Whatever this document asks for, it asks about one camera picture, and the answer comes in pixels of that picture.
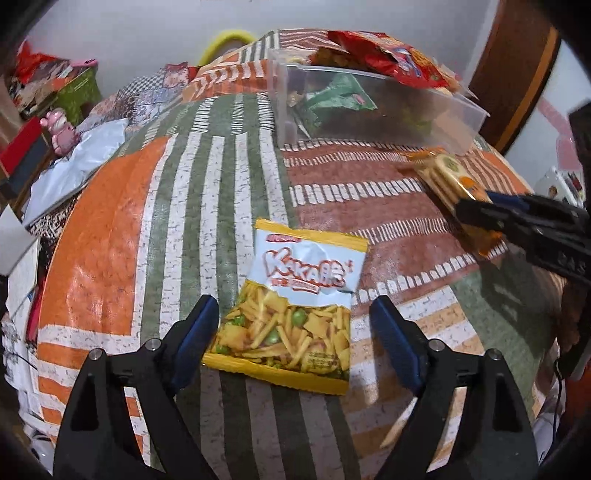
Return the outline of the orange cracker packet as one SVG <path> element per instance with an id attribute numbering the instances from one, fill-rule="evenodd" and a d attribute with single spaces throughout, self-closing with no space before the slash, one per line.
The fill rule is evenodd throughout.
<path id="1" fill-rule="evenodd" d="M 460 239 L 479 257 L 489 257 L 495 248 L 505 244 L 501 232 L 486 230 L 462 222 L 457 215 L 461 200 L 491 203 L 490 196 L 460 163 L 459 159 L 442 148 L 404 153 L 405 161 L 401 170 L 413 170 L 428 186 L 437 202 L 445 207 L 459 227 Z"/>

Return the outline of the white sticker covered case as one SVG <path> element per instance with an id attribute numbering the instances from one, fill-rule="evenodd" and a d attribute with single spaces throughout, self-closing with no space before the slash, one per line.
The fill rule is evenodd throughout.
<path id="1" fill-rule="evenodd" d="M 578 208 L 584 207 L 583 187 L 576 172 L 551 167 L 537 181 L 534 192 L 552 200 Z"/>

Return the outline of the pink plush toy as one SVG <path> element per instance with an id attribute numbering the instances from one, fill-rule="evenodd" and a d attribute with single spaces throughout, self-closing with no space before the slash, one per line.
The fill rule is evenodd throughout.
<path id="1" fill-rule="evenodd" d="M 40 125 L 48 132 L 51 146 L 58 157 L 68 156 L 80 141 L 79 134 L 62 108 L 49 111 L 40 119 Z"/>

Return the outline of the green cardboard box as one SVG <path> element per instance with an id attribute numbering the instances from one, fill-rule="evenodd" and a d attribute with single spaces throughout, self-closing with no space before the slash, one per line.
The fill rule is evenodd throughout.
<path id="1" fill-rule="evenodd" d="M 101 100 L 95 70 L 89 68 L 57 92 L 54 106 L 63 109 L 68 121 L 78 126 Z"/>

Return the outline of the red plastic bag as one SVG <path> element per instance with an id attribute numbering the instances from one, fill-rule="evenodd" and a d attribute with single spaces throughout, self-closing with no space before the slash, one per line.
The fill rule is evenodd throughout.
<path id="1" fill-rule="evenodd" d="M 17 52 L 15 76 L 20 83 L 27 84 L 42 63 L 54 61 L 60 61 L 60 58 L 44 53 L 34 53 L 29 42 L 24 40 Z"/>

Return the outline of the yellow fuzzy headboard edge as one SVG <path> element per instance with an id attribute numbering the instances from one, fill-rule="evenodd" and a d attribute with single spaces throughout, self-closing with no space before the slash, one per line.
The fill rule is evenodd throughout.
<path id="1" fill-rule="evenodd" d="M 242 47 L 253 41 L 256 36 L 249 31 L 240 29 L 223 30 L 205 47 L 204 53 L 200 55 L 197 66 L 204 66 L 211 63 L 219 54 L 228 52 L 231 47 Z"/>

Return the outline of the clear plastic storage box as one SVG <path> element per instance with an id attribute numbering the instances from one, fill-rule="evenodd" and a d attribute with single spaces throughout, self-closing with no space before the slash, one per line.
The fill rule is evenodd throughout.
<path id="1" fill-rule="evenodd" d="M 280 147 L 346 140 L 463 154 L 489 117 L 463 95 L 416 89 L 370 72 L 314 66 L 310 55 L 294 49 L 269 52 L 267 89 Z"/>

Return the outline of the brown wooden door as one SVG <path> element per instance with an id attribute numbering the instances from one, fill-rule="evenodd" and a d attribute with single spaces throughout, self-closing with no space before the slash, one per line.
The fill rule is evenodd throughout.
<path id="1" fill-rule="evenodd" d="M 500 1 L 470 83 L 489 113 L 480 135 L 506 153 L 532 114 L 556 61 L 561 39 L 536 1 Z"/>

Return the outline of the checkered patterned quilt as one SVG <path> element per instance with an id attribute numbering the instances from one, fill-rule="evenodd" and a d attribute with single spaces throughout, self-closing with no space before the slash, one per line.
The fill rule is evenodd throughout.
<path id="1" fill-rule="evenodd" d="M 181 92 L 197 76 L 197 71 L 197 67 L 183 62 L 165 64 L 155 73 L 135 77 L 96 104 L 76 131 L 82 134 L 103 123 L 127 119 L 125 137 L 129 138 L 178 103 Z"/>

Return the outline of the white plastic bag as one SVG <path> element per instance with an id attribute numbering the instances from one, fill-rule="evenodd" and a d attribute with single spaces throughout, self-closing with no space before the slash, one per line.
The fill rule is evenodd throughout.
<path id="1" fill-rule="evenodd" d="M 124 143 L 128 119 L 100 124 L 84 132 L 68 157 L 58 159 L 33 183 L 22 223 L 29 227 L 36 220 L 78 192 Z"/>

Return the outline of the yellow white snack bag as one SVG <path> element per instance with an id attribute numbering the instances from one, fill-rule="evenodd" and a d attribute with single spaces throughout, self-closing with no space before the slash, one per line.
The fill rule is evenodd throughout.
<path id="1" fill-rule="evenodd" d="M 345 395 L 353 294 L 368 250 L 363 237 L 257 219 L 249 275 L 204 365 L 281 387 Z"/>

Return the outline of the red shoe box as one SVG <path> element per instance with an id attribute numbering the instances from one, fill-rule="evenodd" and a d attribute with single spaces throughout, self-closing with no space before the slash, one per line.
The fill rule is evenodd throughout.
<path id="1" fill-rule="evenodd" d="M 38 117 L 27 121 L 16 137 L 1 152 L 1 195 L 6 200 L 16 198 L 42 165 L 49 152 Z"/>

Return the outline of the green snack packet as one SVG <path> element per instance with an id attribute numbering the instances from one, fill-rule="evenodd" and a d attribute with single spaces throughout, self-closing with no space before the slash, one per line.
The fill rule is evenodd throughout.
<path id="1" fill-rule="evenodd" d="M 331 123 L 346 116 L 377 108 L 356 77 L 348 73 L 336 74 L 322 90 L 305 93 L 294 107 L 298 120 L 310 135 L 327 131 Z"/>

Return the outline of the red noodle snack bag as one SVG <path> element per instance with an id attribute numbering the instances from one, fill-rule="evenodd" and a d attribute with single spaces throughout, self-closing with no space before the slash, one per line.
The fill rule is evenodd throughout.
<path id="1" fill-rule="evenodd" d="M 382 32 L 329 30 L 329 41 L 346 51 L 345 59 L 362 69 L 385 75 L 418 89 L 458 92 L 460 83 L 428 55 Z"/>

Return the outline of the patchwork striped bedspread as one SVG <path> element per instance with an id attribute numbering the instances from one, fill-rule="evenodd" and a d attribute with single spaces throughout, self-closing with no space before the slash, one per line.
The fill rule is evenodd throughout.
<path id="1" fill-rule="evenodd" d="M 480 255 L 412 167 L 424 150 L 363 134 L 374 111 L 277 144 L 277 55 L 328 43 L 274 30 L 205 66 L 81 194 L 40 315 L 51 439 L 89 353 L 165 336 L 204 294 L 221 334 L 175 401 L 221 479 L 376 476 L 415 404 L 370 326 L 382 295 L 454 349 L 500 349 L 538 415 L 561 282 L 506 244 Z"/>

